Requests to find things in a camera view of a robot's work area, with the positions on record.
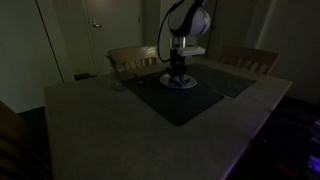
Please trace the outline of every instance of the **chair backrest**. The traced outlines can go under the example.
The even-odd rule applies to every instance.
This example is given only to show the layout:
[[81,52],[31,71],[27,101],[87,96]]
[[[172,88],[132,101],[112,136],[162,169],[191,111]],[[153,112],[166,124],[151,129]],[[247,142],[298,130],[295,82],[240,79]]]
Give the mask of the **chair backrest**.
[[50,177],[47,152],[27,124],[0,101],[0,174],[14,179]]
[[274,52],[226,45],[219,62],[267,75],[279,56]]
[[108,58],[118,65],[126,65],[127,70],[158,64],[155,46],[133,46],[110,50]]

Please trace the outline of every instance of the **gray tabletop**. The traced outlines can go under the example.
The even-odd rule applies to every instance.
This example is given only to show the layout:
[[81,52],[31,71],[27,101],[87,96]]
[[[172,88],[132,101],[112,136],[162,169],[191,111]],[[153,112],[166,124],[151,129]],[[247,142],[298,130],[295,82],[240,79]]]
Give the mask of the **gray tabletop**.
[[129,90],[113,91],[108,76],[47,87],[54,178],[224,179],[291,82],[201,58],[187,62],[257,82],[179,127]]

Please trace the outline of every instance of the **doorknob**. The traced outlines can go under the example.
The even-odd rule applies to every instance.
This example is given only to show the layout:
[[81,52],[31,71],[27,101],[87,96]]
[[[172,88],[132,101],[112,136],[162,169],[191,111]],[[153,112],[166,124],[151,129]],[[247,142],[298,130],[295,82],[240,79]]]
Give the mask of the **doorknob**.
[[97,24],[96,20],[92,20],[91,22],[92,22],[92,27],[94,27],[94,28],[102,28],[101,25]]

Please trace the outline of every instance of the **wooden chair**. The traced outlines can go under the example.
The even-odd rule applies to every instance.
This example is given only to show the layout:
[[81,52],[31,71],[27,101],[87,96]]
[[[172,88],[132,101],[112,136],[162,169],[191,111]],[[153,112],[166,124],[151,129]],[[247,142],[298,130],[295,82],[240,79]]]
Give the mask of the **wooden chair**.
[[51,179],[49,150],[40,144],[25,122],[0,101],[0,177]]
[[133,46],[110,50],[107,56],[112,65],[124,66],[127,71],[161,63],[155,46]]
[[278,53],[226,45],[219,62],[268,75],[279,56]]

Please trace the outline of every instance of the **black placemat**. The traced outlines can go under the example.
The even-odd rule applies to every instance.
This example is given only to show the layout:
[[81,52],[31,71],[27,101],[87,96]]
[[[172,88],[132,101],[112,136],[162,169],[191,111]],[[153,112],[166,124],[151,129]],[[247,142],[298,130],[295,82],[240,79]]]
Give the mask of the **black placemat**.
[[237,97],[255,82],[255,80],[229,74],[202,64],[190,65],[187,74],[194,77],[198,83],[232,98]]
[[128,80],[124,84],[175,125],[184,124],[223,98],[222,95],[199,85],[190,89],[169,88],[159,81],[163,74],[164,71],[139,77],[143,85],[139,85],[136,79]]

